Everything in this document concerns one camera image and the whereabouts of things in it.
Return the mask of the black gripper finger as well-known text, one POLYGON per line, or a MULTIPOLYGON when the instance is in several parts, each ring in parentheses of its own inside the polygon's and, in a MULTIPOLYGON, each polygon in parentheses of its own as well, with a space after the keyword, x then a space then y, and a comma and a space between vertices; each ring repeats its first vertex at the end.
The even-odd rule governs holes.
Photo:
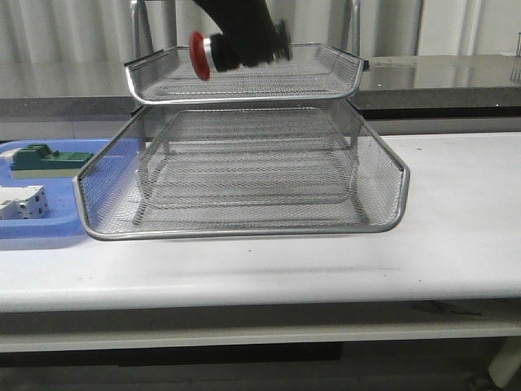
POLYGON ((285 37, 271 19, 266 1, 198 1, 218 26, 226 45, 244 66, 270 63, 285 51, 285 37))

